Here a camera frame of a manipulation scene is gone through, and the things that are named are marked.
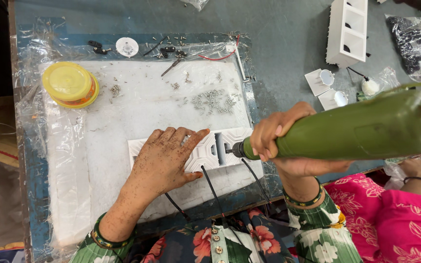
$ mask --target black clip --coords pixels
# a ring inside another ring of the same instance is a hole
[[[160,48],[160,53],[162,53],[164,58],[168,58],[168,53],[163,47]]]
[[[181,50],[177,50],[176,53],[178,54],[178,56],[182,56],[182,57],[186,57],[188,54],[186,54],[186,52],[181,51]]]
[[[94,40],[89,40],[89,45],[91,45],[93,47],[97,47],[97,48],[102,47],[102,43],[98,43],[97,41],[94,41]]]
[[[97,53],[97,54],[102,54],[102,55],[106,55],[108,53],[108,51],[106,51],[102,48],[98,48],[98,47],[94,48],[94,52]]]

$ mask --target small screwdriver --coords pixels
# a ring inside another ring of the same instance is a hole
[[[163,77],[163,75],[167,74],[167,72],[170,71],[170,69],[172,69],[174,66],[176,66],[176,64],[178,64],[181,61],[181,58],[179,57],[175,62],[173,62],[173,64],[161,75],[161,77]]]

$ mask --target workbench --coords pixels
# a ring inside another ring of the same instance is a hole
[[[30,30],[37,17],[54,21],[65,20],[66,30],[60,33],[70,45],[86,45],[88,40],[114,44],[121,37],[131,37],[138,43],[151,42],[153,33],[192,33],[196,43],[215,39],[216,34],[239,31],[249,36],[251,70],[256,74],[253,97],[248,100],[254,123],[274,111],[286,111],[296,102],[309,102],[316,111],[322,111],[318,98],[314,97],[304,75],[318,68],[335,73],[333,87],[349,95],[349,103],[355,102],[362,78],[351,75],[346,69],[338,69],[325,63],[329,5],[331,0],[317,1],[225,1],[210,0],[201,12],[192,5],[184,7],[179,0],[160,1],[98,1],[98,0],[9,0],[11,48],[13,72],[17,71],[17,49],[23,48],[23,31]],[[401,66],[384,14],[421,16],[421,13],[404,4],[387,1],[379,5],[369,0],[368,40],[366,51],[372,56],[366,63],[357,63],[354,69],[367,75],[375,75],[389,66],[396,70],[399,82],[410,79]],[[15,84],[15,102],[30,87]],[[50,259],[50,225],[47,222],[48,185],[47,161],[32,151],[30,134],[18,125],[20,160],[20,185],[25,229],[25,246],[28,262],[44,262]],[[342,176],[376,169],[382,160],[356,161],[345,173],[320,177],[328,182]],[[265,163],[265,187],[272,200],[282,196],[282,185],[273,164]],[[255,183],[236,192],[220,197],[225,213],[233,213],[264,204]],[[219,214],[213,202],[191,208],[186,212],[192,218],[208,218]],[[156,233],[184,224],[181,215],[168,216],[140,226],[141,235]]]

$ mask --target floral shirt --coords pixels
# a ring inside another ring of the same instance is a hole
[[[327,193],[323,203],[316,208],[287,207],[290,226],[296,230],[295,245],[300,262],[362,262],[345,227],[344,215]],[[117,250],[101,248],[88,234],[70,263],[248,263],[250,255],[253,263],[295,262],[272,222],[259,209],[229,216],[227,222],[241,236],[240,240],[244,235],[252,239],[256,251],[245,246],[245,242],[238,242],[231,234],[217,231],[212,220],[201,220],[179,227],[158,240],[129,244]],[[221,260],[222,255],[228,262]]]

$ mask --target electric screwdriver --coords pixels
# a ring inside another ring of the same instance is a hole
[[[421,92],[383,93],[374,99],[304,117],[276,139],[277,157],[375,160],[421,154]],[[249,137],[228,152],[259,160]]]

